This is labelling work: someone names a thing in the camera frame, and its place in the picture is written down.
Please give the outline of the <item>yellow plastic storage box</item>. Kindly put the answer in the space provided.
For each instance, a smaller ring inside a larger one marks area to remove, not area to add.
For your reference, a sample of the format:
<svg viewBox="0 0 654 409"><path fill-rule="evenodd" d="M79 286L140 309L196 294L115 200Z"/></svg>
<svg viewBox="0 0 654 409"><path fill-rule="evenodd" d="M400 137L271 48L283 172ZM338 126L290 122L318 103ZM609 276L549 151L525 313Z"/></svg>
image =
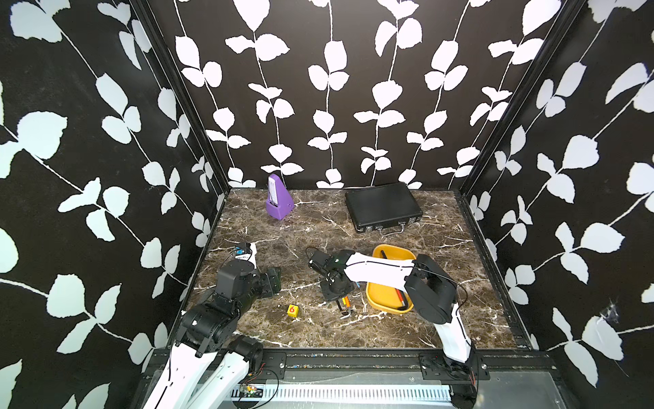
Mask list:
<svg viewBox="0 0 654 409"><path fill-rule="evenodd" d="M374 249L372 256L397 261L416 259L416 256L411 251L394 245L378 245ZM390 286L368 283L365 293L369 304L373 308L389 314L403 315L411 311L414 307L414 304L406 293Z"/></svg>

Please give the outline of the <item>red hex key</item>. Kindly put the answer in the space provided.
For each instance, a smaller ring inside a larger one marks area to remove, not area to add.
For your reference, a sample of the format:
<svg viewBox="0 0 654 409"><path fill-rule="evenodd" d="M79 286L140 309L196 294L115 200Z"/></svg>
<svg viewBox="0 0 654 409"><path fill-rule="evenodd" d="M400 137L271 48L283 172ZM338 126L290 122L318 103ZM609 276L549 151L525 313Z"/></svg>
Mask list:
<svg viewBox="0 0 654 409"><path fill-rule="evenodd" d="M396 307L396 309L399 311L407 310L407 308L409 307L409 303L407 297L405 296L405 293L403 293L403 291L400 291L399 289L396 289L396 294L400 301L400 306Z"/></svg>

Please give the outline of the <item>large black hex key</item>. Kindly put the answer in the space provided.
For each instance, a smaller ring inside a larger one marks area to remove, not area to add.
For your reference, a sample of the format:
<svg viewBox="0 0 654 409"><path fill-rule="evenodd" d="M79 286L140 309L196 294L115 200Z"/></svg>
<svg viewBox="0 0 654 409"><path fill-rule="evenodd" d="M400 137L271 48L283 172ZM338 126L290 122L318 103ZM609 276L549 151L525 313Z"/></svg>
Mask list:
<svg viewBox="0 0 654 409"><path fill-rule="evenodd" d="M400 250L400 248L391 249L389 246L381 250L381 257L390 260L412 260L415 258L412 252ZM376 302L381 306L402 313L410 307L409 296L403 291L389 286L378 286Z"/></svg>

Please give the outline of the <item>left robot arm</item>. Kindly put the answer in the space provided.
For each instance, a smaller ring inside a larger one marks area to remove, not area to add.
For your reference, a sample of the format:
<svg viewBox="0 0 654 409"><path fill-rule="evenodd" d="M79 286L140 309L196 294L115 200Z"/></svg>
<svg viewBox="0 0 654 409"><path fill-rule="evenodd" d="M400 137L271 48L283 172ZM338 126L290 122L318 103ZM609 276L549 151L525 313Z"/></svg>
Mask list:
<svg viewBox="0 0 654 409"><path fill-rule="evenodd" d="M250 375L263 369L263 346L239 336L225 343L259 298L281 290L281 269L260 272L252 261L223 265L216 287L184 315L157 382L143 408L218 408Z"/></svg>

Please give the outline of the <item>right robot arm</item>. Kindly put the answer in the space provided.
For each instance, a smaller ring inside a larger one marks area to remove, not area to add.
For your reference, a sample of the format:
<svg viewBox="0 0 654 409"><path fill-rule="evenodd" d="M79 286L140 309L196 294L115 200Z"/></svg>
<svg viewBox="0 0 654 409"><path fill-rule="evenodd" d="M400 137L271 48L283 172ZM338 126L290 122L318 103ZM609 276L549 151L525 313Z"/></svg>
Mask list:
<svg viewBox="0 0 654 409"><path fill-rule="evenodd" d="M316 250L308 266L321 276L326 301L344 298L359 282L388 286L410 298L414 311L432 323L449 361L468 364L473 342L460 314L458 283L429 256L414 260L392 260L342 250L329 255Z"/></svg>

